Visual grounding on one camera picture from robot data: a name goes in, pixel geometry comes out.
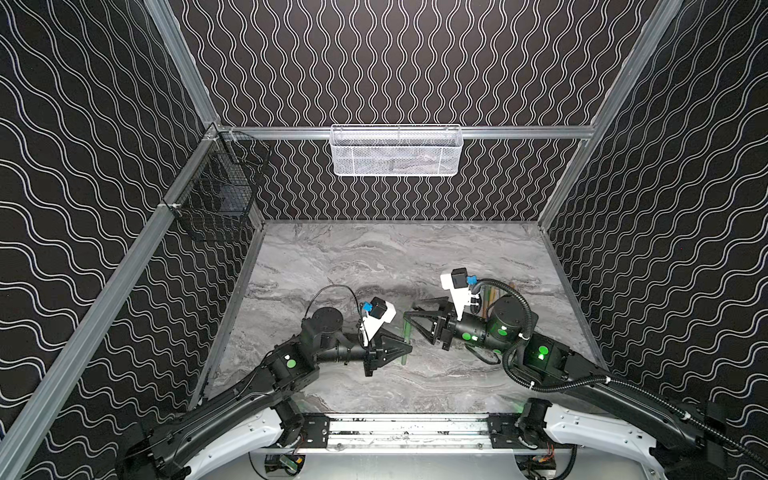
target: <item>white mesh basket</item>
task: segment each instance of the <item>white mesh basket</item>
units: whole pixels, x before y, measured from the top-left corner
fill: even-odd
[[[342,177],[451,177],[464,140],[458,125],[333,125],[330,146]]]

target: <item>robotic arm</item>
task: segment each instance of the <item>robotic arm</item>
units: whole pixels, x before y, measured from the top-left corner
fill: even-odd
[[[296,443],[308,425],[290,397],[318,378],[319,363],[362,362],[371,376],[411,352],[402,338],[380,328],[395,315],[391,303],[374,298],[363,308],[362,342],[357,333],[342,333],[339,310],[319,308],[302,321],[298,335],[275,346],[235,386],[173,422],[143,431],[144,439],[118,459],[118,478],[199,478],[256,447]]]
[[[724,435],[725,415],[719,405],[672,402],[612,375],[565,344],[535,332],[538,316],[515,289],[498,280],[475,280],[466,269],[453,270],[449,285],[453,288],[447,288],[446,275],[441,278],[443,287],[458,302],[448,297],[421,300],[413,311],[403,314],[429,342],[439,341],[448,350],[453,339],[462,339],[478,358],[501,364],[520,385],[535,392],[563,392],[623,420],[570,412],[531,399],[515,424],[506,426],[504,438],[532,448],[548,442],[595,447],[661,467],[670,480],[726,478],[724,446],[768,467],[755,452]],[[489,306],[486,318],[477,315],[484,286],[504,293]],[[457,311],[463,310],[468,298],[471,313]],[[425,310],[426,303],[437,304],[438,309]],[[492,351],[496,361],[480,355],[477,348]]]

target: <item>gray marble surface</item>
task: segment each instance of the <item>gray marble surface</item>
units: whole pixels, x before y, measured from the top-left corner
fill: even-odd
[[[535,225],[272,223],[211,394],[232,386],[276,344],[298,333],[307,303],[323,286],[345,283],[360,301],[380,296],[401,313],[413,300],[447,295],[439,274],[460,266],[478,278],[514,282],[539,315],[539,331],[593,358]],[[325,305],[341,310],[353,329],[348,291],[323,292],[312,311]],[[389,329],[402,335],[401,314]],[[396,360],[369,378],[360,364],[323,364],[319,380],[294,399],[305,411],[517,412],[528,397],[544,396],[594,410],[565,395],[514,384],[460,341],[446,352],[414,332],[412,344],[405,365]]]

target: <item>wallpaper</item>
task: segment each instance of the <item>wallpaper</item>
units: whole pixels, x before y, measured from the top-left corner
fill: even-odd
[[[577,145],[465,141],[453,177],[338,177],[328,142],[280,141],[256,202],[272,220],[536,221]]]
[[[187,411],[252,236],[198,243],[174,222],[23,478],[117,478],[140,423]]]
[[[224,124],[582,125],[655,0],[171,0]]]
[[[611,370],[763,456],[767,124],[768,2],[686,1],[550,230]]]
[[[204,128],[141,0],[0,0],[0,439]]]

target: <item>black mesh basket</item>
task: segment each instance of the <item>black mesh basket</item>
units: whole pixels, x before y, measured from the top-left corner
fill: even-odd
[[[234,152],[238,142],[224,140],[215,144],[200,163],[181,194],[180,203],[170,207],[182,229],[201,242],[237,242],[247,240],[245,229],[256,196],[261,167],[271,150],[250,137],[248,155]]]

